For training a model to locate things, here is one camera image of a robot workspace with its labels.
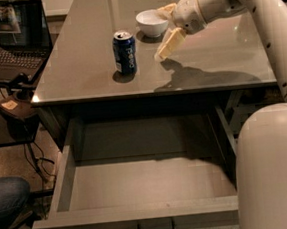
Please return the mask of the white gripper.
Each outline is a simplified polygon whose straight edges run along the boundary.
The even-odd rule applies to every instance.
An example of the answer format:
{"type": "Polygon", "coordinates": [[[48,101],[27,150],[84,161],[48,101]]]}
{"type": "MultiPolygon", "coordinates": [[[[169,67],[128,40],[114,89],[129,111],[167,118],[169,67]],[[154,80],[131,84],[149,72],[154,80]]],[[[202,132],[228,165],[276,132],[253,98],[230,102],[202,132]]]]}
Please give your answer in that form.
{"type": "Polygon", "coordinates": [[[160,18],[173,19],[177,26],[174,29],[168,28],[166,30],[154,55],[158,62],[167,59],[185,41],[187,34],[196,34],[206,27],[206,21],[199,9],[198,0],[180,0],[177,4],[168,4],[156,11],[160,18]]]}

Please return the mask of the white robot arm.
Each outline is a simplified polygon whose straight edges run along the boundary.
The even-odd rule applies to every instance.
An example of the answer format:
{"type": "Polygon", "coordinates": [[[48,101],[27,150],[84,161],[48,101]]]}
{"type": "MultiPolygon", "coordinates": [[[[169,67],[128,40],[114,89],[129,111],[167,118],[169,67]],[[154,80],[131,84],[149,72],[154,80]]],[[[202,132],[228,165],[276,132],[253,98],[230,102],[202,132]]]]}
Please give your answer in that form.
{"type": "Polygon", "coordinates": [[[283,0],[180,0],[158,9],[174,28],[155,59],[163,61],[185,37],[220,18],[249,11],[281,95],[252,114],[240,130],[236,179],[240,229],[287,229],[287,4],[283,0]]]}

